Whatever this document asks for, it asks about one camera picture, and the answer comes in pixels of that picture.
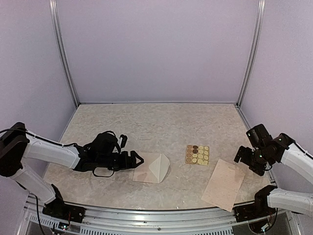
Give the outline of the pink envelope with flap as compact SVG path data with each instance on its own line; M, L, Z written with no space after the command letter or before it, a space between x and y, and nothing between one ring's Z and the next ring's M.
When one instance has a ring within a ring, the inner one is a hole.
M133 181L143 183L161 183L170 166L170 160L165 154L139 152L144 163L134 170Z

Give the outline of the brown round sticker sheet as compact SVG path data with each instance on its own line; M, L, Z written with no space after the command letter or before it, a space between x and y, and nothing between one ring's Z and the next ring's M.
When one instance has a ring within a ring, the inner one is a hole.
M187 145L185 150L185 163L193 165L208 165L210 148L207 145Z

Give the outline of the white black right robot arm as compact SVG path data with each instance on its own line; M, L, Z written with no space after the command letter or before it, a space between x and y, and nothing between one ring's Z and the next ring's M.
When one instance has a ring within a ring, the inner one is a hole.
M263 124L249 129L246 136L251 147L239 147L234 158L236 163L244 163L259 176L264 176L268 166L280 164L295 171L309 183L313 182L313 157L296 140L285 133L274 138ZM253 203L234 207L234 213L236 220L241 222L269 216L279 209L311 217L313 195L268 185L255 193Z

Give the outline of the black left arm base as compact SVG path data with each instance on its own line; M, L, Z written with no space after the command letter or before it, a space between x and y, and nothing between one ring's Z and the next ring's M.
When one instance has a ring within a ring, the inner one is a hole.
M55 199L44 205L43 214L68 222L82 223L86 209L65 203L57 187L52 184L52 188L55 191Z

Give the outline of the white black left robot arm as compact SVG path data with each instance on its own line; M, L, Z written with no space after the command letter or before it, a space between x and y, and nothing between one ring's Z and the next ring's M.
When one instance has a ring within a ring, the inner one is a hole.
M63 204L64 200L53 184L48 184L29 165L28 159L65 166L73 171L92 172L97 168L109 171L134 169L144 163L135 151L123 151L127 136L116 137L105 131L80 146L77 143L62 144L40 137L17 122L1 131L0 174L11 178L22 188L37 196L46 206Z

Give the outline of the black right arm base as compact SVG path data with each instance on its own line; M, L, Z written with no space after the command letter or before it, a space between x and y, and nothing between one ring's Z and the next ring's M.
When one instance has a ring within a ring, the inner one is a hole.
M267 197L277 186L266 186L254 195L254 202L234 207L236 222L249 221L276 213L276 208L268 206Z

